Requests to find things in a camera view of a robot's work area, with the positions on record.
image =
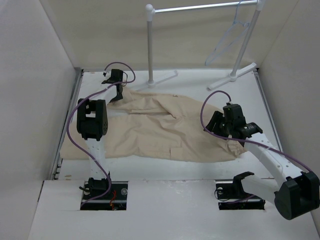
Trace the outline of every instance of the white table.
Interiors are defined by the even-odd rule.
[[[186,95],[204,101],[206,86],[229,70],[184,69],[178,77],[148,92]],[[167,71],[155,71],[155,77]],[[140,88],[147,71],[138,71],[130,87]],[[79,98],[95,92],[104,78],[86,72]],[[276,146],[276,138],[253,72],[219,88],[240,104],[247,122],[257,123]],[[214,95],[209,103],[219,108],[228,99]],[[125,114],[108,111],[108,116]],[[62,162],[59,180],[44,183],[29,240],[301,240],[319,239],[310,213],[287,221],[267,202],[265,210],[219,210],[213,179],[231,179],[251,171],[261,178],[270,173],[251,153],[234,161],[181,162],[130,156],[107,159],[113,181],[129,181],[126,211],[80,211],[82,191],[88,179],[88,160]]]

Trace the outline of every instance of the beige fabric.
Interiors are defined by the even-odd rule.
[[[129,115],[108,118],[105,136],[106,158],[131,155],[197,163],[234,160],[244,153],[236,141],[225,141],[203,131],[200,123],[202,102],[174,94],[136,92],[123,88],[123,99],[108,104],[109,109],[125,110]],[[204,122],[208,123],[218,108],[207,105]],[[85,141],[76,123],[70,134],[83,148]],[[66,135],[60,150],[64,159],[88,159]]]

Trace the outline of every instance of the beige wall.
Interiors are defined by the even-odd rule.
[[[234,2],[234,0],[40,0],[73,65],[101,69],[112,61],[147,68],[146,4],[156,9]],[[258,66],[269,52],[298,0],[267,0],[242,65]],[[230,27],[235,8],[164,13],[154,17],[154,66],[203,68],[209,53]],[[240,7],[250,21],[254,6]],[[240,28],[230,35],[237,36]],[[211,65],[231,68],[241,46]]]
[[[259,70],[284,151],[306,163],[318,176],[319,23],[320,1],[299,0]],[[319,232],[320,209],[312,215]]]
[[[75,71],[39,0],[0,2],[0,239],[26,240]]]

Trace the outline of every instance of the white corner joint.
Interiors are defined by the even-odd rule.
[[[261,11],[264,8],[266,0],[258,0],[255,10]]]
[[[156,10],[151,4],[147,4],[145,6],[146,10],[146,21],[147,22],[152,22],[152,19],[154,18],[154,15],[156,14]]]

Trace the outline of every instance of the beige cloth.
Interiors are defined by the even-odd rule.
[[[244,153],[237,141],[225,141],[203,131],[200,123],[202,102],[192,98],[162,93],[136,92],[123,88],[123,99],[108,104],[109,109],[125,110],[128,115],[108,118],[105,136],[106,158],[131,155],[197,163],[234,160]],[[215,111],[212,105],[204,109],[208,123]],[[77,132],[76,123],[70,134],[83,148],[84,139]],[[88,159],[66,135],[60,155],[64,159]]]

